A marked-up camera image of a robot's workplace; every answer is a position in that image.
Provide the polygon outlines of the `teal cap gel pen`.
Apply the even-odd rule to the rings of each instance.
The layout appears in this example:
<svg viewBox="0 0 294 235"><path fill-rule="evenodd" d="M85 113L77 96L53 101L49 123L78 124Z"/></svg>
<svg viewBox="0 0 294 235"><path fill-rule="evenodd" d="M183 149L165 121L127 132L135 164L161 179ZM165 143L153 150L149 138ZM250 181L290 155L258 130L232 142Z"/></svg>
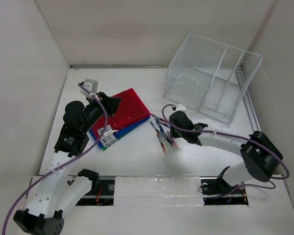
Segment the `teal cap gel pen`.
<svg viewBox="0 0 294 235"><path fill-rule="evenodd" d="M156 131L157 135L158 135L159 137L161 137L161 133L160 133L160 131L156 128L156 126L154 125L154 123L153 123L152 121L149 121L149 122L150 122L152 128Z"/></svg>

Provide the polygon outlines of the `pink highlighter pen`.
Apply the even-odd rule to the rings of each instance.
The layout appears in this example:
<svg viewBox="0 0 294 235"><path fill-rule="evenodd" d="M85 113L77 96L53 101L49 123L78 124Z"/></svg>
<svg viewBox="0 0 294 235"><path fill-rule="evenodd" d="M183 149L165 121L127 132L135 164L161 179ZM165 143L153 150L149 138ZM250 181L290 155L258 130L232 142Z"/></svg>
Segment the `pink highlighter pen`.
<svg viewBox="0 0 294 235"><path fill-rule="evenodd" d="M175 140L171 137L171 134L170 134L169 131L167 131L166 135L167 135L167 137L169 138L169 140L171 141L172 146L174 146L175 148L178 149L178 145L176 144Z"/></svg>

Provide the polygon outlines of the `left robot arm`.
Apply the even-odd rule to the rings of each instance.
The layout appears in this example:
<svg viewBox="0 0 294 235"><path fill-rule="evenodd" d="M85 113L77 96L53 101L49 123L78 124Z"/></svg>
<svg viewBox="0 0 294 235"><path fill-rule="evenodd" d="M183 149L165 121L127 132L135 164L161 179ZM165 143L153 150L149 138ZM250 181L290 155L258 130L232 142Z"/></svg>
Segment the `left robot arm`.
<svg viewBox="0 0 294 235"><path fill-rule="evenodd" d="M64 228L64 218L85 194L99 190L99 174L83 169L69 186L67 181L75 161L85 152L88 131L101 117L113 116L120 103L119 97L108 97L99 92L98 98L89 97L85 106L72 101L65 107L64 124L54 147L48 173L33 200L24 210L17 210L14 222L30 235L58 235Z"/></svg>

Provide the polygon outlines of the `dark blue clip pen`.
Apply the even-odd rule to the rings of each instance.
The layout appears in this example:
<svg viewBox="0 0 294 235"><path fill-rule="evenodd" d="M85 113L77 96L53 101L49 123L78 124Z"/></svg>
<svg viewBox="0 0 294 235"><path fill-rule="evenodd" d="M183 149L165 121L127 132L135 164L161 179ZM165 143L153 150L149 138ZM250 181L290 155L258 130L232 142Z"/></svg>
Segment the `dark blue clip pen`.
<svg viewBox="0 0 294 235"><path fill-rule="evenodd" d="M167 134L165 133L162 125L160 124L159 121L156 120L156 125L158 126L159 130L160 130L160 133L163 135L163 137L166 139L166 141L171 145L173 146L173 142L169 139L169 137L167 136Z"/></svg>

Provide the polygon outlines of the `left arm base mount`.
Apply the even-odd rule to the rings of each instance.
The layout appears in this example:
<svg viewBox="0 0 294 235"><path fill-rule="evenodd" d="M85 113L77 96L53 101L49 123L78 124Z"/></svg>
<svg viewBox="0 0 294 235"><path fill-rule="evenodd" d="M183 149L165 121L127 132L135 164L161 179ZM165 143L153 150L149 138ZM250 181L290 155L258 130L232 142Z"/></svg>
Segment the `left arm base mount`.
<svg viewBox="0 0 294 235"><path fill-rule="evenodd" d="M99 176L97 172L83 169L78 176L92 181L91 190L78 202L77 206L112 206L114 204L115 177Z"/></svg>

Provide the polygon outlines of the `red plastic folder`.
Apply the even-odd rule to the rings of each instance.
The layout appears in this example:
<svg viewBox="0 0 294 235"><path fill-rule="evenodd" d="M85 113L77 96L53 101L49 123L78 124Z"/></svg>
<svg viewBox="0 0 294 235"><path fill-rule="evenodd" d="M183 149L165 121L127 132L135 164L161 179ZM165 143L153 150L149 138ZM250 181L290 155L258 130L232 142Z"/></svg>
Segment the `red plastic folder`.
<svg viewBox="0 0 294 235"><path fill-rule="evenodd" d="M117 132L151 116L150 111L138 97L133 88L116 94L114 97L120 97L122 101L114 116L108 117L105 132L109 132L111 130ZM111 134L103 138L103 143L106 144L111 141L114 136Z"/></svg>

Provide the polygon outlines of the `orange red gel pen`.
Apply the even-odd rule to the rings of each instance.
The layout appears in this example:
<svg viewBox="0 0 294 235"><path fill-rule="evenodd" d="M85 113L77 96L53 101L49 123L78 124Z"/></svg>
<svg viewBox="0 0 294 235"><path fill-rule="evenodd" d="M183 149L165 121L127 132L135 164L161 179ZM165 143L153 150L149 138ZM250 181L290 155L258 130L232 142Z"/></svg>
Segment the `orange red gel pen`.
<svg viewBox="0 0 294 235"><path fill-rule="evenodd" d="M162 142L162 139L161 139L160 135L157 133L156 136L157 136L158 141L159 141L159 143L160 143L160 145L161 145L161 147L162 147L162 151L163 151L163 153L164 153L165 155L167 155L166 148L165 148L165 146L164 146L164 144L163 144L163 142Z"/></svg>

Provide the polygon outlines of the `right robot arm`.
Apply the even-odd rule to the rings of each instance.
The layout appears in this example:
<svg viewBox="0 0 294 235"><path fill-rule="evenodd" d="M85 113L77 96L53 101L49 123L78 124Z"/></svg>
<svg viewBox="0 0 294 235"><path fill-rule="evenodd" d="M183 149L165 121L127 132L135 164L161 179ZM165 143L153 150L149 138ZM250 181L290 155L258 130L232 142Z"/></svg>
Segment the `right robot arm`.
<svg viewBox="0 0 294 235"><path fill-rule="evenodd" d="M270 182L282 164L283 156L260 131L242 137L237 134L209 130L205 123L193 123L184 111L175 111L166 119L173 138L183 138L190 144L230 152L242 158L242 163L225 167L218 176L201 179L203 193L227 193L248 180Z"/></svg>

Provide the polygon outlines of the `blue cap gel pen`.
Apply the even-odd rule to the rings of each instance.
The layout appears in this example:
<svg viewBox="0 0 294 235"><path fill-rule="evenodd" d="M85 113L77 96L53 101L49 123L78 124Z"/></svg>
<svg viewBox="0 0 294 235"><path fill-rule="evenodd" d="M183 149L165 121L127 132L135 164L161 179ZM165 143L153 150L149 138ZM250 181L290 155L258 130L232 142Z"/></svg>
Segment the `blue cap gel pen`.
<svg viewBox="0 0 294 235"><path fill-rule="evenodd" d="M164 119L162 119L154 114L151 114L151 116L154 118L155 121L161 123L163 126L166 126L167 128L170 128L170 125Z"/></svg>

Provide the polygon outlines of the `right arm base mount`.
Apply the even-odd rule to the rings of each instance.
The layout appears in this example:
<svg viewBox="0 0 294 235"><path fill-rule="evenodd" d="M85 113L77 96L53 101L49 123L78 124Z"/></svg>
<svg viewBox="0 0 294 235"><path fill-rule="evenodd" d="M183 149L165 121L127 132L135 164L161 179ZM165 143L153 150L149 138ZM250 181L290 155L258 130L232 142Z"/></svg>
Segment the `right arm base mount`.
<svg viewBox="0 0 294 235"><path fill-rule="evenodd" d="M201 177L201 186L198 192L203 195L203 204L205 206L219 205L248 205L246 190L238 188L237 185L230 186L224 179L223 175L230 168L226 167L217 177Z"/></svg>

